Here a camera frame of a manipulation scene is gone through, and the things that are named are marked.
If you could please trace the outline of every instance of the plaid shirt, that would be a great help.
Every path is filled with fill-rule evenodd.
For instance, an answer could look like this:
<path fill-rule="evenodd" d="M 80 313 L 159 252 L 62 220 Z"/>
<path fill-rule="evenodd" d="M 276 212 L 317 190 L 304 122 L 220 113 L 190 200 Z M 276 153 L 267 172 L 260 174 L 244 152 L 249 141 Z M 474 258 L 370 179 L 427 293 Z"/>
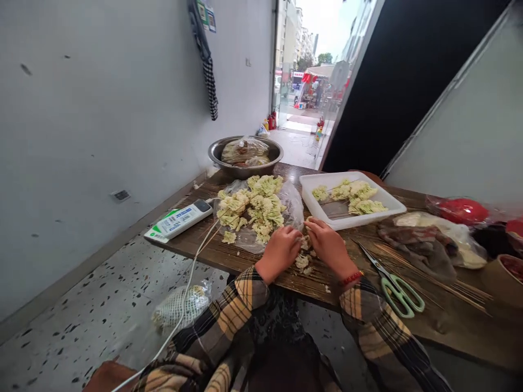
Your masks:
<path fill-rule="evenodd" d="M 246 391 L 254 346 L 242 327 L 268 296 L 269 289 L 254 267 L 244 271 L 191 327 L 176 334 L 166 358 L 151 363 L 134 390 Z M 366 278 L 344 292 L 340 304 L 343 322 L 381 390 L 451 391 L 423 346 Z M 324 390 L 340 391 L 326 357 L 319 366 Z"/>

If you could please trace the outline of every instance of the metal basin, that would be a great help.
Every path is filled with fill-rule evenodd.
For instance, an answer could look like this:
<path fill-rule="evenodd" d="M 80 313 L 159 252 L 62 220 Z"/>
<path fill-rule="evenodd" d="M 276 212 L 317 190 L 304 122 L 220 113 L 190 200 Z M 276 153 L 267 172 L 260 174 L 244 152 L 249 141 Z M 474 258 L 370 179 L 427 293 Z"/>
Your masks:
<path fill-rule="evenodd" d="M 238 167 L 233 166 L 228 163 L 223 163 L 220 161 L 220 158 L 222 156 L 223 148 L 227 143 L 233 142 L 235 140 L 241 139 L 243 136 L 231 136 L 227 138 L 220 139 L 214 143 L 212 143 L 209 146 L 209 158 L 216 163 L 222 171 L 236 179 L 240 180 L 247 180 L 249 177 L 253 175 L 270 175 L 274 171 L 274 166 L 276 163 L 278 163 L 283 158 L 283 149 L 282 147 L 276 143 L 273 142 L 270 139 L 260 138 L 257 136 L 250 136 L 254 139 L 258 139 L 269 146 L 269 159 L 271 162 L 260 165 L 260 166 L 252 166 L 252 167 Z"/>

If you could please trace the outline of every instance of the white cable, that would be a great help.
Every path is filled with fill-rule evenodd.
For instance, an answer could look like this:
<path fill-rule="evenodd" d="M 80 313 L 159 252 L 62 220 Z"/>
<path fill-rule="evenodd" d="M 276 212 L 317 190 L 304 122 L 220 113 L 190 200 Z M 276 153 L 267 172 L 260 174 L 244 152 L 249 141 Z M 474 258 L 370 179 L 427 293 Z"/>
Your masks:
<path fill-rule="evenodd" d="M 203 245 L 205 244 L 205 241 L 207 241 L 207 238 L 209 237 L 209 234 L 211 234 L 211 231 L 214 229 L 214 227 L 219 223 L 220 221 L 217 219 L 216 222 L 214 223 L 214 225 L 212 225 L 212 227 L 209 229 L 209 231 L 207 232 L 207 235 L 205 236 L 205 238 L 203 239 L 202 243 L 200 244 L 198 250 L 196 251 L 196 254 L 194 255 L 194 259 L 192 260 L 192 266 L 191 266 L 191 274 L 189 275 L 189 281 L 187 282 L 187 285 L 185 286 L 185 292 L 184 292 L 184 299 L 183 299 L 183 306 L 181 308 L 181 317 L 180 317 L 180 320 L 178 321 L 178 324 L 176 324 L 176 326 L 173 328 L 171 334 L 169 335 L 169 337 L 167 338 L 167 340 L 165 341 L 165 343 L 163 343 L 162 347 L 160 348 L 160 350 L 157 352 L 157 354 L 154 356 L 154 358 L 149 362 L 153 362 L 155 360 L 158 359 L 158 357 L 160 356 L 160 354 L 162 353 L 162 351 L 165 349 L 165 347 L 169 344 L 170 340 L 172 339 L 172 337 L 174 336 L 174 333 L 176 332 L 176 330 L 178 329 L 178 327 L 180 326 L 182 320 L 184 319 L 185 317 L 185 301 L 187 299 L 187 292 L 189 291 L 189 286 L 191 285 L 191 281 L 192 281 L 192 274 L 194 273 L 194 266 L 196 265 L 196 258 L 198 257 L 198 255 L 200 254 L 200 252 L 202 251 L 202 248 L 203 248 Z M 136 377 L 140 376 L 143 371 L 145 370 L 145 368 L 149 366 L 149 364 L 147 364 L 142 370 L 140 370 L 138 373 L 136 373 L 135 375 L 131 376 L 130 378 L 128 378 L 127 380 L 125 380 L 122 384 L 118 385 L 116 388 L 114 388 L 112 390 L 112 392 L 117 392 L 118 390 L 120 390 L 121 387 L 129 384 L 132 380 L 134 380 Z"/>

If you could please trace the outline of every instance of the glass door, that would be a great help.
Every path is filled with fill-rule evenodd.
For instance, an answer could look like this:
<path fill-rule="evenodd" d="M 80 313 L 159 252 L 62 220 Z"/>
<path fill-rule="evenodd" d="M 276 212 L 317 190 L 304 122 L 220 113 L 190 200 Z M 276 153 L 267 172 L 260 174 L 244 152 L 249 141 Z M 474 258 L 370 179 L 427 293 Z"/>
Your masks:
<path fill-rule="evenodd" d="M 278 0 L 276 30 L 276 69 L 272 105 L 278 113 L 277 124 L 283 126 L 294 106 L 293 78 L 296 61 L 298 27 L 295 0 Z"/>
<path fill-rule="evenodd" d="M 343 110 L 342 101 L 350 83 L 352 70 L 360 53 L 363 38 L 367 33 L 370 17 L 377 0 L 360 0 L 358 13 L 352 23 L 350 35 L 347 39 L 341 60 L 336 62 L 325 91 L 326 102 L 323 106 L 323 135 L 319 140 L 318 154 L 315 158 L 315 169 L 321 165 L 323 155 L 331 137 L 338 112 Z"/>

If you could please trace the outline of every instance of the wall outlet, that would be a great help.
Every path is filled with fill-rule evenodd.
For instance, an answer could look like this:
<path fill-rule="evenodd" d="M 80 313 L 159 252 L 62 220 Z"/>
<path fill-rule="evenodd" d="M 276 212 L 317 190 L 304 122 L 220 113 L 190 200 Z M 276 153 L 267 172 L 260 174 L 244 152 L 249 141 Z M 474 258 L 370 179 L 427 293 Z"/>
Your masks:
<path fill-rule="evenodd" d="M 131 194 L 128 191 L 126 191 L 125 189 L 123 189 L 121 191 L 111 193 L 110 196 L 117 203 L 123 203 L 124 201 L 126 201 L 128 198 L 131 197 Z"/>

